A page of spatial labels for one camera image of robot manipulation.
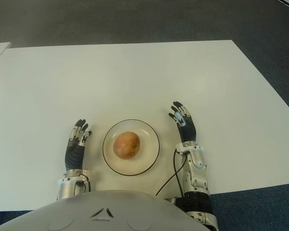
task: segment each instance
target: white plate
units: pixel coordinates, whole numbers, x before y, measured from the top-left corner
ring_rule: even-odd
[[[136,156],[123,160],[116,156],[113,145],[121,133],[132,131],[139,136],[140,149]],[[159,153],[159,140],[153,128],[147,123],[128,119],[115,124],[106,134],[103,155],[108,166],[125,176],[135,176],[147,171],[156,161]]]

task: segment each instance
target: robotic arm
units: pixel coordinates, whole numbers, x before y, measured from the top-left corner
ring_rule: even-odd
[[[85,152],[85,144],[92,134],[86,131],[86,120],[79,120],[72,129],[66,148],[66,173],[60,180],[60,192],[57,200],[91,191],[90,171],[82,169],[82,161]]]
[[[202,147],[196,143],[196,129],[194,122],[180,102],[173,102],[171,106],[174,114],[169,113],[177,124],[181,141],[176,145],[176,151],[185,156],[184,164],[184,192],[178,180],[181,197],[172,200],[173,203],[196,221],[212,231],[218,231],[217,219],[212,213],[208,180],[206,176],[207,164],[203,158]]]

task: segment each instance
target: floor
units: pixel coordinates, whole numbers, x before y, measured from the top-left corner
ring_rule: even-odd
[[[0,0],[0,42],[14,48],[218,39],[232,39],[289,106],[289,7],[280,1]],[[289,231],[289,184],[212,202],[221,231]],[[0,223],[18,215],[0,213]]]

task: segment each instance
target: black cable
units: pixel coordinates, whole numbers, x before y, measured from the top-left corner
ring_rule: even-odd
[[[176,153],[177,153],[177,149],[175,149],[174,153],[173,153],[173,169],[174,169],[175,177],[177,178],[177,181],[178,181],[181,197],[184,197],[184,194],[183,194],[183,191],[182,191],[182,187],[181,187],[181,183],[180,183],[180,180],[179,180],[179,177],[178,177],[178,173],[177,173],[177,170],[175,169],[175,155],[176,155]]]
[[[185,157],[185,160],[184,160],[184,163],[182,164],[182,166],[178,169],[178,171],[176,171],[176,173],[180,172],[180,170],[184,167],[185,163],[186,163],[186,157]],[[159,192],[165,187],[165,185],[176,175],[176,173],[174,173],[164,184],[163,186],[159,189],[159,191],[155,194],[155,196],[157,196],[159,194]]]
[[[87,177],[87,176],[84,175],[84,174],[81,174],[81,175],[83,175],[83,176],[87,179],[88,186],[89,186],[89,192],[91,192],[91,183],[90,183],[90,181],[89,181],[89,177]]]

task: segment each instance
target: apple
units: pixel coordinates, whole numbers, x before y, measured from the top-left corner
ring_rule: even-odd
[[[121,159],[131,159],[140,148],[140,139],[136,133],[126,131],[118,135],[115,140],[113,149],[114,153]]]

